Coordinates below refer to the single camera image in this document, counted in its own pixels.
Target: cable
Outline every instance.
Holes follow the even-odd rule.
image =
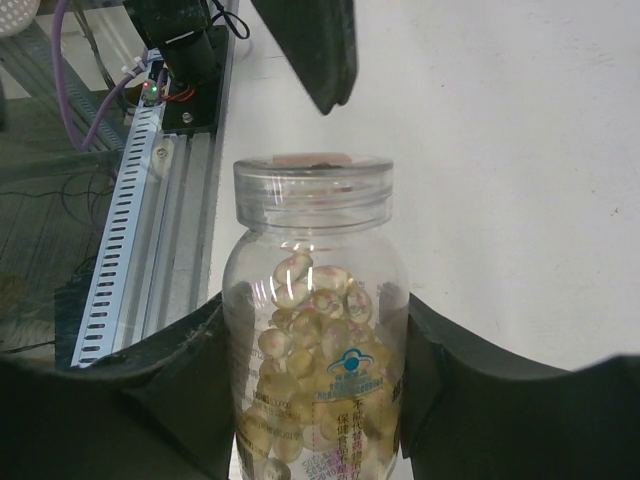
[[[113,101],[113,99],[120,94],[121,91],[124,90],[125,86],[133,80],[137,75],[142,73],[142,69],[140,67],[135,67],[132,70],[131,74],[125,75],[125,77],[118,83],[114,89],[109,92],[107,97],[100,105],[98,112],[96,113],[96,117],[91,124],[91,128],[89,128],[89,132],[84,140],[80,138],[78,135],[78,131],[73,124],[73,118],[71,115],[71,106],[69,105],[69,97],[67,96],[66,84],[64,78],[64,62],[62,58],[62,21],[64,20],[64,14],[67,10],[70,0],[59,0],[56,4],[56,8],[53,14],[53,26],[51,28],[51,45],[52,45],[52,55],[53,55],[53,74],[55,77],[56,90],[58,93],[58,103],[60,104],[60,113],[62,115],[62,122],[64,123],[64,128],[67,131],[67,135],[69,135],[69,139],[71,140],[74,148],[80,152],[86,152],[89,150],[93,139],[96,136],[98,128],[100,127],[100,122],[107,112],[109,108],[109,104]]]
[[[29,350],[35,350],[36,348],[44,347],[45,345],[54,345],[55,343],[56,343],[55,340],[49,340],[48,342],[36,343],[34,345],[26,345],[24,347],[14,348],[13,350],[5,350],[4,352],[0,351],[0,353],[27,352]]]
[[[105,196],[107,194],[108,193],[100,193],[100,192],[94,192],[94,191],[86,191],[86,192],[80,192],[80,193],[62,193],[59,190],[57,190],[55,192],[39,193],[38,195],[33,195],[31,193],[25,193],[25,192],[0,192],[0,196],[22,195],[23,197],[27,197],[27,198],[42,198],[42,197],[48,197],[50,195],[64,195],[65,197],[80,197],[82,195],[102,195],[102,196]]]
[[[84,9],[82,8],[82,4],[80,3],[79,0],[73,0],[73,7],[74,7],[73,13],[76,17],[76,20],[78,21],[78,25],[80,25],[80,28],[82,29],[82,33],[84,33],[85,38],[89,42],[89,46],[91,47],[91,51],[93,52],[93,58],[95,59],[96,64],[98,65],[98,70],[100,70],[102,79],[104,80],[104,83],[107,86],[107,88],[109,90],[112,90],[116,87],[116,83],[113,81],[113,77],[109,73],[109,70],[107,70],[107,67],[104,64],[104,61],[102,60],[102,55],[100,55],[100,49],[98,48],[98,42],[96,41],[96,37],[93,34],[93,30],[91,29],[91,26],[89,25],[89,21],[87,20],[87,17],[84,14]],[[132,115],[132,113],[129,111],[129,108],[130,106],[133,106],[135,108],[135,105],[131,104],[127,100],[127,98],[124,95],[124,91],[122,91],[120,95],[116,97],[116,102],[118,103],[118,105],[122,109],[122,112],[125,115]]]
[[[247,23],[244,20],[242,20],[235,13],[228,12],[225,9],[224,5],[220,3],[220,0],[212,0],[212,1],[216,9],[218,10],[218,13],[216,13],[211,19],[211,24],[214,24],[220,18],[224,18],[224,21],[227,22],[227,26],[229,27],[229,30],[231,30],[233,34],[236,37],[238,37],[240,40],[246,40],[251,36],[251,30],[249,29],[249,25],[247,25]],[[240,34],[238,27],[236,27],[235,24],[233,23],[234,18],[238,21],[238,23],[240,23],[240,25],[242,25],[242,28],[244,28],[245,30],[244,35]]]

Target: pill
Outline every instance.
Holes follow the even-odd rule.
[[[281,285],[289,285],[305,277],[313,260],[309,255],[296,253],[278,264],[273,272],[273,278]]]
[[[373,302],[364,288],[349,287],[344,298],[345,310],[355,323],[367,323],[373,315]]]
[[[310,297],[311,292],[307,283],[294,282],[276,288],[271,301],[278,308],[291,310],[308,301]]]
[[[300,348],[287,357],[287,372],[293,378],[308,377],[315,368],[315,358],[309,350]]]
[[[273,324],[280,330],[286,331],[289,324],[294,318],[296,318],[296,316],[298,316],[298,312],[295,310],[279,309],[273,312],[271,320],[273,320]]]
[[[254,460],[262,460],[271,450],[271,434],[264,418],[245,413],[238,422],[238,439],[251,452]]]
[[[302,430],[302,444],[312,452],[326,452],[336,447],[338,442],[324,438],[320,425],[309,425]]]
[[[262,480],[291,480],[291,469],[282,460],[269,458],[262,467]]]
[[[282,330],[270,328],[258,337],[258,348],[273,358],[284,357],[291,349],[291,339]]]
[[[280,422],[273,432],[273,453],[284,463],[295,462],[302,453],[302,430],[292,420]]]
[[[305,310],[291,322],[289,331],[296,346],[312,348],[320,341],[322,315],[315,310]]]
[[[257,398],[262,402],[281,407],[300,391],[300,385],[288,373],[265,375],[258,381]]]
[[[371,456],[360,465],[358,480],[380,480],[388,478],[387,466],[378,458]]]
[[[398,446],[394,444],[394,437],[382,438],[380,440],[367,440],[367,446],[364,450],[363,458],[377,458],[385,466],[389,465],[391,460],[393,460],[394,455],[398,453]]]
[[[327,404],[314,400],[309,392],[294,395],[287,410],[289,418],[302,426],[320,423],[326,412]]]
[[[349,348],[350,341],[351,331],[346,320],[332,320],[324,328],[320,342],[322,353],[329,362],[333,362]]]
[[[347,465],[356,465],[365,458],[365,454],[369,451],[369,439],[366,435],[356,435],[354,432],[346,437],[339,455]]]
[[[350,345],[357,347],[362,343],[369,343],[375,340],[373,329],[366,323],[355,323],[349,320],[349,331],[351,332]]]
[[[284,357],[282,358],[267,358],[260,365],[260,376],[272,375],[274,373],[285,373],[287,371],[287,363]]]
[[[344,314],[344,299],[333,290],[316,290],[311,299],[315,309],[327,317],[340,318]]]
[[[317,289],[326,288],[341,295],[353,283],[353,277],[348,271],[333,265],[312,268],[311,278]]]
[[[368,438],[393,437],[398,423],[398,410],[393,405],[370,408],[365,412],[363,430]]]

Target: purple cable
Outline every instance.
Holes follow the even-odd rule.
[[[53,13],[53,26],[51,27],[53,76],[55,78],[56,91],[58,93],[60,114],[62,115],[62,122],[64,123],[64,128],[67,131],[67,135],[69,135],[69,139],[71,140],[71,143],[76,150],[80,152],[86,152],[96,136],[96,132],[100,127],[100,122],[102,121],[107,108],[109,108],[109,104],[124,89],[127,83],[129,83],[135,77],[133,77],[131,74],[127,74],[122,79],[122,81],[118,85],[116,85],[115,88],[111,90],[111,92],[109,92],[109,95],[107,95],[107,97],[102,102],[102,105],[100,105],[100,108],[96,113],[96,117],[93,119],[93,123],[89,128],[87,137],[84,139],[84,141],[81,140],[78,135],[78,131],[73,124],[71,106],[69,105],[69,97],[67,96],[66,83],[64,79],[64,60],[62,58],[62,21],[64,20],[64,14],[69,5],[69,1],[70,0],[59,0]],[[136,75],[139,75],[140,73],[142,73],[142,70],[140,69],[140,67],[136,67],[133,69],[133,72]]]
[[[136,67],[133,69],[133,72],[136,75],[140,75],[140,73],[142,73],[142,70],[140,69],[140,67]],[[104,99],[104,101],[102,102],[102,105],[100,105],[100,108],[98,109],[98,113],[96,113],[96,118],[94,118],[93,123],[91,124],[91,128],[87,132],[87,138],[85,138],[84,142],[82,142],[82,150],[81,150],[82,152],[86,152],[87,150],[89,150],[89,147],[91,146],[91,142],[93,142],[93,139],[95,138],[96,133],[98,132],[98,128],[100,128],[100,122],[102,121],[102,118],[104,117],[105,113],[107,113],[107,109],[109,108],[109,105],[111,104],[113,99],[116,98],[116,96],[120,94],[120,92],[124,89],[124,87],[126,87],[127,83],[129,83],[134,78],[135,77],[132,77],[130,73],[127,73],[125,77],[122,80],[120,80],[120,83],[116,85],[109,92],[109,95],[107,95],[107,97]]]

